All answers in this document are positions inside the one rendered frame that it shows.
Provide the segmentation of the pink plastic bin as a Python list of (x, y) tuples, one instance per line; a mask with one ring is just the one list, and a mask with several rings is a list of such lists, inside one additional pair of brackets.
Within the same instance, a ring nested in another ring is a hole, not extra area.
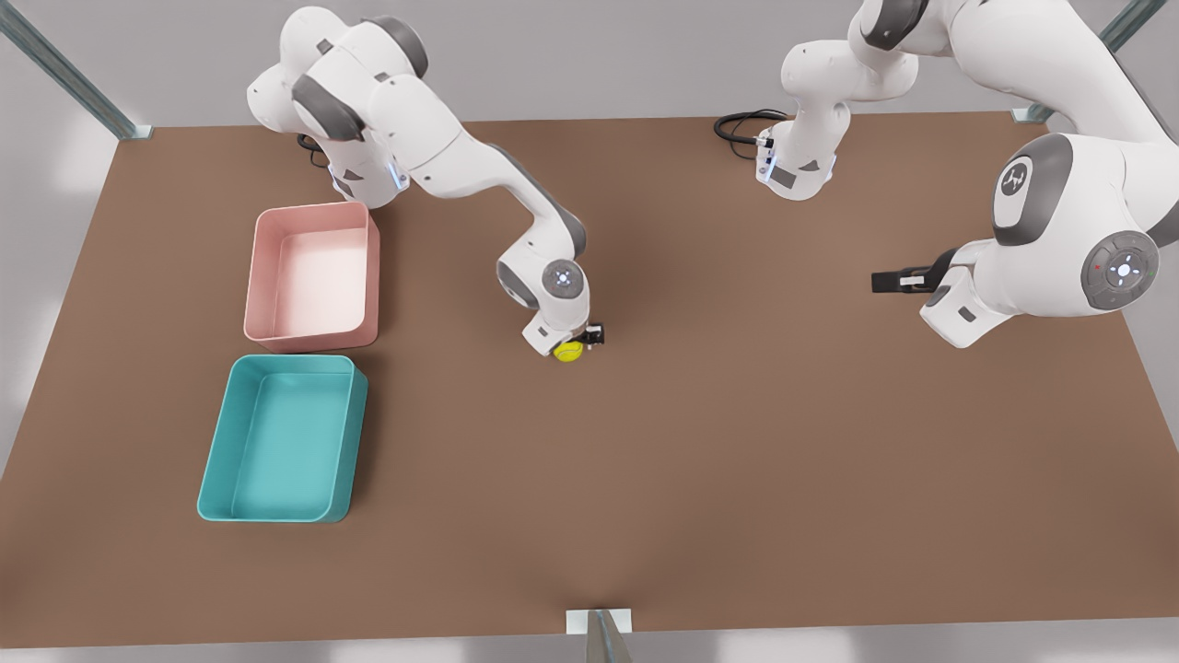
[(378, 339), (380, 234), (358, 202), (258, 215), (243, 322), (266, 352), (342, 352)]

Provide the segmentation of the teal plastic bin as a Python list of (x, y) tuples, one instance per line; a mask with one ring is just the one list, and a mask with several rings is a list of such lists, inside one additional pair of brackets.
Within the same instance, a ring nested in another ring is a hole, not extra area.
[(369, 381), (345, 355), (244, 355), (228, 374), (197, 498), (215, 523), (348, 516)]

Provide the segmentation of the silver frame post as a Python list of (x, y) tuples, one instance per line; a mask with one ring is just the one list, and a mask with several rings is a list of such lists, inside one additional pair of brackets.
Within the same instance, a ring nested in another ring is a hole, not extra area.
[(631, 609), (566, 611), (566, 634), (585, 636), (585, 663), (635, 663), (624, 639), (632, 631)]
[(70, 63), (62, 52), (55, 50), (53, 42), (50, 42), (40, 29), (29, 24), (29, 19), (24, 17), (11, 0), (0, 0), (0, 34), (8, 38), (17, 50), (35, 63), (72, 100), (88, 111), (88, 114), (95, 122), (100, 122), (117, 139), (147, 140), (152, 137), (152, 126), (131, 122), (114, 101), (97, 88), (87, 76), (77, 70), (75, 64)]
[(1117, 51), (1150, 21), (1167, 0), (1129, 0), (1104, 29), (1095, 33), (1069, 0), (1016, 0), (1026, 11), (1008, 37), (1016, 73), (1028, 84), (1012, 84), (1008, 94), (1028, 99), (1014, 109), (1019, 124), (1043, 124), (1053, 114), (1072, 122), (1079, 134), (1115, 140), (1153, 142), (1171, 137), (1165, 118)]

